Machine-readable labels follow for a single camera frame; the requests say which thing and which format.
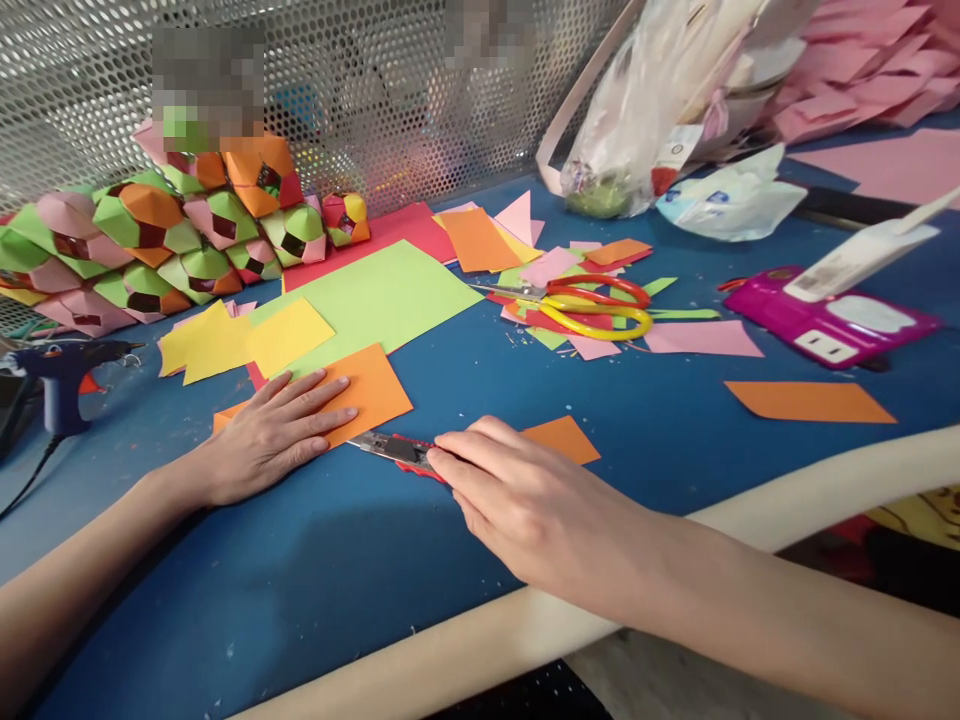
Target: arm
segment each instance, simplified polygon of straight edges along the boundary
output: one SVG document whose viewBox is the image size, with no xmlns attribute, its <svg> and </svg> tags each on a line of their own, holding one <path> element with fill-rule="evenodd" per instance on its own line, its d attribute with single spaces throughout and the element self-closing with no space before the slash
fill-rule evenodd
<svg viewBox="0 0 960 720">
<path fill-rule="evenodd" d="M 268 383 L 221 433 L 145 476 L 62 545 L 0 587 L 0 718 L 13 718 L 130 569 L 205 507 L 239 502 L 329 447 L 355 410 L 317 413 L 346 382 L 323 371 Z"/>
<path fill-rule="evenodd" d="M 471 532 L 521 580 L 859 716 L 956 716 L 960 621 L 651 512 L 492 418 L 437 443 Z"/>
</svg>

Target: yellow scissors handle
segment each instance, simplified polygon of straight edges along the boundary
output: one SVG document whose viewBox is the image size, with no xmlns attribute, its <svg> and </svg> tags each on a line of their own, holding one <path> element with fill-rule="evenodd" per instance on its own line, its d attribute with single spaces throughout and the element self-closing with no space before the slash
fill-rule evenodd
<svg viewBox="0 0 960 720">
<path fill-rule="evenodd" d="M 548 318 L 577 333 L 577 335 L 583 335 L 594 340 L 636 340 L 650 332 L 650 328 L 653 327 L 653 318 L 643 310 L 634 307 L 568 303 L 548 296 L 540 301 L 538 309 Z M 617 315 L 636 320 L 637 326 L 629 330 L 601 330 L 574 320 L 572 317 L 565 315 L 564 312 L 576 312 L 584 315 Z"/>
</svg>

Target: pink device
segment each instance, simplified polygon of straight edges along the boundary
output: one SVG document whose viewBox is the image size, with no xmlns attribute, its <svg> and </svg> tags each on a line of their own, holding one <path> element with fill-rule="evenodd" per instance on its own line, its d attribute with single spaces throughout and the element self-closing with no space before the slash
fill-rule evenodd
<svg viewBox="0 0 960 720">
<path fill-rule="evenodd" d="M 852 290 L 819 302 L 798 300 L 783 288 L 801 273 L 797 266 L 768 270 L 724 304 L 832 370 L 860 365 L 941 327 L 935 317 Z"/>
</svg>

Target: cable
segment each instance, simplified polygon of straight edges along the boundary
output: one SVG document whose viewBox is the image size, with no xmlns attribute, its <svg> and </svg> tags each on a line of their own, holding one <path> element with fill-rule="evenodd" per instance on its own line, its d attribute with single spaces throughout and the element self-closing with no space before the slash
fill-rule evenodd
<svg viewBox="0 0 960 720">
<path fill-rule="evenodd" d="M 57 451 L 57 448 L 60 447 L 60 443 L 66 439 L 66 435 L 54 435 L 52 438 L 50 438 L 50 442 L 47 444 L 47 449 L 43 451 L 43 457 L 40 458 L 40 464 L 37 465 L 37 469 L 33 471 L 33 475 L 31 475 L 30 479 L 27 480 L 27 484 L 23 486 L 23 490 L 17 493 L 17 496 L 9 505 L 7 505 L 3 510 L 0 510 L 0 520 L 3 520 L 7 515 L 9 515 L 14 506 L 20 502 L 20 498 L 27 494 L 27 490 L 29 490 L 33 483 L 36 482 L 37 478 L 40 477 L 40 471 L 43 470 L 43 466 L 47 464 L 47 460 L 49 460 L 53 453 Z"/>
</svg>

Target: box cutter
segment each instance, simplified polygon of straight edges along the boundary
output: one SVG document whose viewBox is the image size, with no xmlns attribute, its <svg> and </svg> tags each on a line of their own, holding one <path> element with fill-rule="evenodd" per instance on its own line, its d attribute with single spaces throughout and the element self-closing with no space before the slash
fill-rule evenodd
<svg viewBox="0 0 960 720">
<path fill-rule="evenodd" d="M 384 435 L 372 430 L 357 435 L 347 442 L 364 452 L 393 460 L 404 472 L 412 472 L 420 477 L 431 477 L 437 482 L 444 482 L 427 462 L 427 451 L 436 445 L 410 440 L 400 435 Z"/>
</svg>

